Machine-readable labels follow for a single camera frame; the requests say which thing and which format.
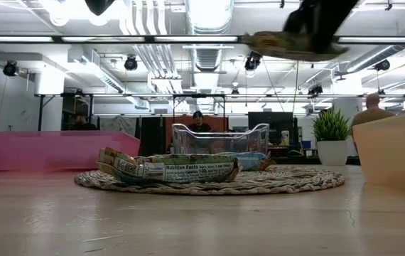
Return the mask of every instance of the ceiling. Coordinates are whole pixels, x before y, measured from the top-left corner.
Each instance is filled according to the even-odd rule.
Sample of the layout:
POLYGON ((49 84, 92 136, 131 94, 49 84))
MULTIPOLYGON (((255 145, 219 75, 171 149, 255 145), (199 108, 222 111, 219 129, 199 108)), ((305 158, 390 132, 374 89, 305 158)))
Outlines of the ceiling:
MULTIPOLYGON (((337 34, 349 36, 403 35, 403 31, 405 31, 405 0, 392 0, 391 2, 393 8, 390 11, 385 11, 387 5, 385 0, 360 0, 358 7, 353 10, 337 34)), ((116 0, 115 4, 123 3, 122 0, 116 0)), ((165 5, 167 31, 171 34, 187 33, 185 12, 182 11, 185 10, 184 1, 170 0, 166 1, 165 5)), ((243 34, 245 32, 281 30, 289 13, 297 7, 297 0, 286 1, 284 9, 279 8, 278 1, 275 3, 275 1, 235 0, 229 32, 231 34, 243 34)), ((210 19, 210 12, 212 11, 210 8, 209 6, 207 10, 201 10, 207 12, 207 19, 210 19)), ((146 26, 145 17, 146 14, 143 16, 144 26, 146 26)), ((122 34, 119 28, 119 17, 114 17, 104 26, 94 26, 84 19, 70 19, 65 26, 53 26, 50 22, 49 12, 43 9, 38 0, 0 1, 0 34, 52 35, 56 33, 64 35, 122 34)), ((71 74, 65 80, 66 87, 80 87, 86 92, 104 92, 105 86, 100 79, 92 73, 82 70, 77 63, 68 62, 70 47, 69 45, 0 45, 0 53, 40 53, 46 59, 61 66, 67 74, 71 74)), ((254 76, 247 77, 244 71, 244 62, 249 49, 243 45, 235 45, 232 49, 224 50, 220 68, 217 70, 220 76, 212 91, 229 93, 233 88, 232 83, 237 82, 241 93, 244 93, 245 87, 248 88, 247 92, 252 94, 272 93, 272 85, 279 92, 285 94, 296 93, 296 88, 302 89, 306 93, 306 88, 313 83, 311 79, 314 75, 327 68, 335 68, 336 70, 338 64, 356 60, 375 48, 377 47, 353 46, 348 53, 332 62, 325 63, 297 63, 265 57, 256 69, 254 76)), ((150 91, 146 85, 149 71, 139 58, 137 58, 139 66, 135 71, 126 71, 124 68, 127 55, 136 54, 133 46, 85 46, 85 50, 92 49, 100 54, 100 65, 117 80, 123 82, 129 92, 150 91)), ((182 45, 171 45, 171 52, 178 74, 182 78, 182 88, 184 90, 196 89, 193 74, 198 70, 195 69, 191 61, 190 50, 183 49, 182 45)), ((378 85, 383 87, 405 81, 405 50, 387 59, 391 63, 388 71, 377 73, 375 70, 365 69, 355 73, 355 76, 362 78, 364 92, 374 92, 378 85)), ((39 70, 43 64, 37 62, 37 66, 34 65, 27 62, 27 65, 25 64, 20 68, 39 70)), ((317 80, 328 92, 330 92, 332 81, 329 75, 318 77, 317 80)), ((405 93, 405 86, 398 87, 393 93, 405 93)))

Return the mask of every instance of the man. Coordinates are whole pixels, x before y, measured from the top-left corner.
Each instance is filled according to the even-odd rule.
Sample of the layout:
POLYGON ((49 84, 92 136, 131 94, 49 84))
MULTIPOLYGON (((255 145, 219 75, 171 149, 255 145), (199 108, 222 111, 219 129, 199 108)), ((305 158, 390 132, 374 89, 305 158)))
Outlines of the man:
POLYGON ((387 112, 386 110, 380 109, 379 101, 380 100, 378 94, 372 94, 367 96, 367 100, 365 103, 367 106, 367 110, 359 114, 356 114, 355 117, 352 119, 350 133, 353 139, 354 139, 354 136, 352 135, 353 126, 394 116, 394 114, 387 112))
POLYGON ((203 123, 204 117, 201 111, 196 111, 193 113, 193 123, 190 124, 188 129, 192 132, 210 132, 212 127, 210 125, 203 123))
POLYGON ((355 7, 358 0, 303 0, 301 7, 292 12, 283 28, 289 50, 317 54, 341 54, 347 51, 333 45, 333 36, 355 7), (302 28, 308 36, 308 45, 296 45, 293 40, 302 28))
POLYGON ((97 130, 97 127, 93 124, 88 124, 86 116, 83 113, 76 113, 75 124, 70 127, 72 131, 93 131, 97 130))

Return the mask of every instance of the round woven mat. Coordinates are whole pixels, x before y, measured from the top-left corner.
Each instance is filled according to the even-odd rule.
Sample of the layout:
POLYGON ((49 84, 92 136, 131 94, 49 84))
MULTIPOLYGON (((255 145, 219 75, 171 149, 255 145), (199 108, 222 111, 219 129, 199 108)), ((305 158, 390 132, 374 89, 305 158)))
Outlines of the round woven mat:
POLYGON ((119 182, 101 171, 88 171, 75 177, 76 184, 88 188, 181 195, 298 193, 332 188, 343 182, 345 178, 337 172, 296 166, 271 166, 267 171, 243 171, 234 182, 222 183, 148 183, 134 186, 119 182))

